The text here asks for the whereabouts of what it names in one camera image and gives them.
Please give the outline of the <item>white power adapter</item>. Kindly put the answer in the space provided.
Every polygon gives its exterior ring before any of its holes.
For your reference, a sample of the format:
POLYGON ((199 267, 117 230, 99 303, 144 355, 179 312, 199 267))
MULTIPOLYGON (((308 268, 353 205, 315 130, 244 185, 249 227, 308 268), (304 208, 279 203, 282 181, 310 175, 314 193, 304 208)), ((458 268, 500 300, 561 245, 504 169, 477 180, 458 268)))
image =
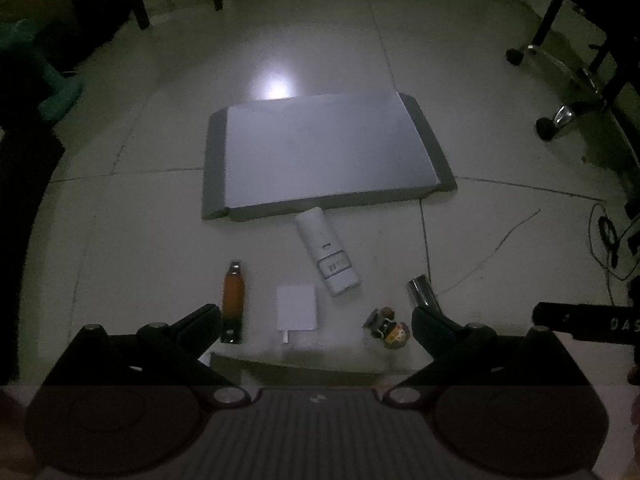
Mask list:
POLYGON ((277 330, 287 344, 292 332, 310 332, 318 326, 314 285, 284 285, 276 291, 277 330))

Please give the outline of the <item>green object at left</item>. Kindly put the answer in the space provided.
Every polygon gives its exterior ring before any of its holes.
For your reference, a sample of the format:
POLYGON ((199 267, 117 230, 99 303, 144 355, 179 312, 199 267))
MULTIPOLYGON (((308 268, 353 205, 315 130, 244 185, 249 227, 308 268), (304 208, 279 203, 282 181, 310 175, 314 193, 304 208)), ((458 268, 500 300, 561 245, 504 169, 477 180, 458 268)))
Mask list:
POLYGON ((44 76, 48 90, 46 97, 39 103, 38 110, 44 120, 56 124, 75 105, 84 85, 77 74, 60 74, 50 64, 44 68, 44 76))

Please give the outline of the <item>small toy figure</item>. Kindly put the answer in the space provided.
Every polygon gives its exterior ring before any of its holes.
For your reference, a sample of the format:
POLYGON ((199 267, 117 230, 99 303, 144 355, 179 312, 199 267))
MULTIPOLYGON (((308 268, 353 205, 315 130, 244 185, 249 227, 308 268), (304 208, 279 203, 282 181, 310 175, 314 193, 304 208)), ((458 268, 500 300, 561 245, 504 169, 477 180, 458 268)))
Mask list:
POLYGON ((363 323, 362 328, 386 349, 404 348, 411 337, 407 323, 397 321, 395 311, 389 307, 374 309, 363 323))

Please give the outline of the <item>orange utility knife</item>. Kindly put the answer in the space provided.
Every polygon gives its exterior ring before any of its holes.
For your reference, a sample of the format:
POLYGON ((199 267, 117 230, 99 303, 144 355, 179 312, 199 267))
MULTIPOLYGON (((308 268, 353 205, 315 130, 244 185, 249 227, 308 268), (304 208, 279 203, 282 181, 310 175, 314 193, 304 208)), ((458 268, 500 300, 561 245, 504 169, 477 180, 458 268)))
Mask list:
POLYGON ((244 278, 242 263, 234 260, 230 263, 224 277, 221 306, 221 335, 224 344, 240 344, 242 342, 244 312, 244 278))

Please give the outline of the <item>grey cardboard storage box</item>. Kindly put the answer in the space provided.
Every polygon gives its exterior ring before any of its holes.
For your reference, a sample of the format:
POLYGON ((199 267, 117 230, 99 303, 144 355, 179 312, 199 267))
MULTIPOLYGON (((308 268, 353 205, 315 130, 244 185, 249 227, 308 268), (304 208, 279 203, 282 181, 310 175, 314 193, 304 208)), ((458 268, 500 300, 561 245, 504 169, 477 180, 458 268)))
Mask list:
POLYGON ((247 387, 372 387, 384 377, 380 373, 267 364, 217 353, 210 355, 209 366, 230 382, 247 387))

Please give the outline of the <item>office chair base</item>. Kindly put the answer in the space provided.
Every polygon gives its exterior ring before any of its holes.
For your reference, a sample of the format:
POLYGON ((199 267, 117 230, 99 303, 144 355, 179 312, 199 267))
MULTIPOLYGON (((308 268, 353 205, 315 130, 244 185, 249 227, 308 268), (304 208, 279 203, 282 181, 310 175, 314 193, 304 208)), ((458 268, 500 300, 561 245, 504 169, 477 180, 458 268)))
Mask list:
POLYGON ((551 142, 573 122, 597 115, 614 132, 608 164, 622 182, 625 193, 639 193, 639 125, 620 105, 620 94, 639 91, 639 29, 620 22, 623 0, 551 0, 533 39, 518 49, 506 50, 506 60, 519 66, 526 58, 540 56, 570 78, 567 90, 576 99, 563 103, 551 117, 541 117, 535 129, 544 142, 551 142), (544 50, 544 40, 564 2, 602 30, 602 44, 595 44, 594 58, 587 64, 567 64, 544 50))

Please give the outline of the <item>grey box lid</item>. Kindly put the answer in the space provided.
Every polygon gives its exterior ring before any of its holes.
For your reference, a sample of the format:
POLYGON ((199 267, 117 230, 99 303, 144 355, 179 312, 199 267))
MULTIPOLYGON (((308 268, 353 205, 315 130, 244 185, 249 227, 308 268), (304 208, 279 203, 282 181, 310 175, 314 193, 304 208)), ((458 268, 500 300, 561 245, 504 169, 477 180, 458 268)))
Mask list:
POLYGON ((418 200, 456 187, 413 96, 299 96, 228 106, 210 116, 201 215, 247 221, 418 200))

